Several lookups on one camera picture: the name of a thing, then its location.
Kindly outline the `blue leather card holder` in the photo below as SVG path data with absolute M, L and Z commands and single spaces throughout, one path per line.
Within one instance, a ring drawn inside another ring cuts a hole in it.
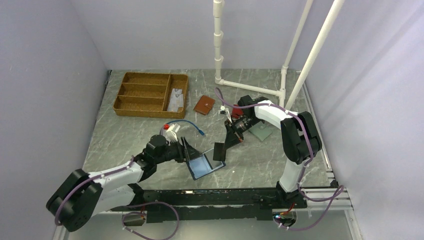
M 213 160 L 214 152 L 215 149 L 212 148 L 203 152 L 200 157 L 188 161 L 187 167 L 194 181 L 226 166 L 224 161 Z

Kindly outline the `white credit card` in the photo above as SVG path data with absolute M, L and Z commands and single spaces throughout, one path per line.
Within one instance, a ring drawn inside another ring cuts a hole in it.
M 184 105 L 184 95 L 183 94 L 172 94 L 170 97 L 170 103 L 172 105 L 183 106 Z
M 184 103 L 182 101 L 171 101 L 168 104 L 167 111 L 168 112 L 178 112 L 179 108 L 183 108 Z
M 182 90 L 182 89 L 179 89 L 179 88 L 173 88 L 173 89 L 171 90 L 171 96 L 173 96 L 173 97 L 178 98 L 178 97 L 180 97 L 182 94 L 183 94 L 183 90 Z

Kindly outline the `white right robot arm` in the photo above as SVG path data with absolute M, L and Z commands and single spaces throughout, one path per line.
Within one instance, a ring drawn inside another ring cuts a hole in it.
M 260 122 L 267 122 L 281 131 L 282 147 L 288 161 L 278 184 L 282 188 L 275 194 L 276 203 L 287 208 L 295 201 L 300 187 L 305 165 L 322 149 L 322 141 L 313 116 L 308 111 L 293 112 L 272 103 L 266 97 L 240 98 L 235 109 L 240 109 L 239 118 L 225 121 L 225 141 L 219 160 L 224 158 L 227 149 L 244 140 L 243 133 Z

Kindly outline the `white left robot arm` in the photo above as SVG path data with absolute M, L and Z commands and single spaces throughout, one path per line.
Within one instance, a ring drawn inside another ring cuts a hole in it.
M 159 164 L 188 163 L 202 156 L 183 137 L 168 141 L 162 135 L 153 135 L 141 153 L 122 165 L 97 172 L 74 170 L 49 198 L 46 209 L 54 216 L 56 226 L 74 232 L 103 211 L 120 206 L 139 209 L 144 191 L 138 183 L 151 177 Z

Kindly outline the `grey card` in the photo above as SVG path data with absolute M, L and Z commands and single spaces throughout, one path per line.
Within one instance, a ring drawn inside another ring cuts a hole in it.
M 225 162 L 227 148 L 223 142 L 215 142 L 213 147 L 213 160 Z

